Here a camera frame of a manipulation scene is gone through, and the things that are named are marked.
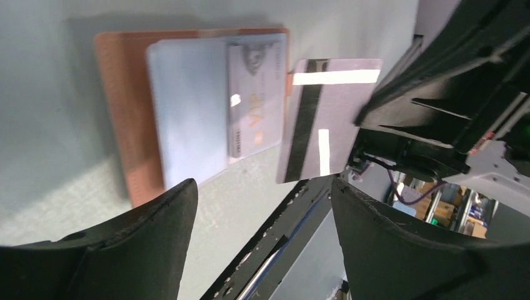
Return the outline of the tan leather card holder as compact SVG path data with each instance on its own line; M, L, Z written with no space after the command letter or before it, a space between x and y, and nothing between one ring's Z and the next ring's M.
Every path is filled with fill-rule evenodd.
M146 49L163 39L285 34L286 27L101 32L94 38L101 79L132 207L164 189Z

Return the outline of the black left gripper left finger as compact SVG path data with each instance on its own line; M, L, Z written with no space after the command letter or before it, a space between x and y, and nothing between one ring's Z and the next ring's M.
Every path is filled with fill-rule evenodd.
M58 241L1 248L2 299L176 299L198 207L186 179Z

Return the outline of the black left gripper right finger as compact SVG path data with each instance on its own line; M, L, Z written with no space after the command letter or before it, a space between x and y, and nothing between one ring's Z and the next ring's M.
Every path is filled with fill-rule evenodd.
M354 299L529 298L529 244L428 224L338 177L331 203Z

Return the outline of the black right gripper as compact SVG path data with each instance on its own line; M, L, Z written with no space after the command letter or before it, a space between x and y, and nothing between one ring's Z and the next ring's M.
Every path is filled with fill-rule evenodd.
M529 2L460 1L361 109L352 157L426 181L528 180L528 91Z

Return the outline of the silver VIP card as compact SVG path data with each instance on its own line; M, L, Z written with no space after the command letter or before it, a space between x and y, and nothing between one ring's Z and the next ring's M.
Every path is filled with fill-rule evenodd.
M282 139L286 85L281 41L232 44L228 48L230 155L243 159Z

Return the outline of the grey magnetic stripe card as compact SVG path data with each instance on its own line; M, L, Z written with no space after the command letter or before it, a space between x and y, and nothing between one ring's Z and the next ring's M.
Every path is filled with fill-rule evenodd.
M344 170L359 128L354 120L369 101L382 59L302 59L294 68L278 184Z

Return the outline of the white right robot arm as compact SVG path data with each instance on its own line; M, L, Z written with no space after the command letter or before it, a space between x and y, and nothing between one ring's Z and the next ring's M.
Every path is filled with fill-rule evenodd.
M351 159L529 214L529 2L420 1L414 32L354 120Z

